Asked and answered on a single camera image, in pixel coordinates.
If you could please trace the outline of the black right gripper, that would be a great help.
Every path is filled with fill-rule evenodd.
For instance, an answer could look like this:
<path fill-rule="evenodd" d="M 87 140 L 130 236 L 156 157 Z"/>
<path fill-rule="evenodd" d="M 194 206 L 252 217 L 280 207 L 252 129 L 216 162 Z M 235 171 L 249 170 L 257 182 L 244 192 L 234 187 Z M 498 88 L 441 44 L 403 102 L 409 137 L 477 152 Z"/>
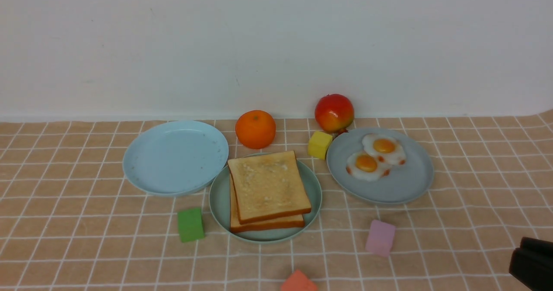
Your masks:
<path fill-rule="evenodd" d="M 532 291 L 553 289 L 553 243 L 523 237 L 513 250 L 509 274 Z"/>

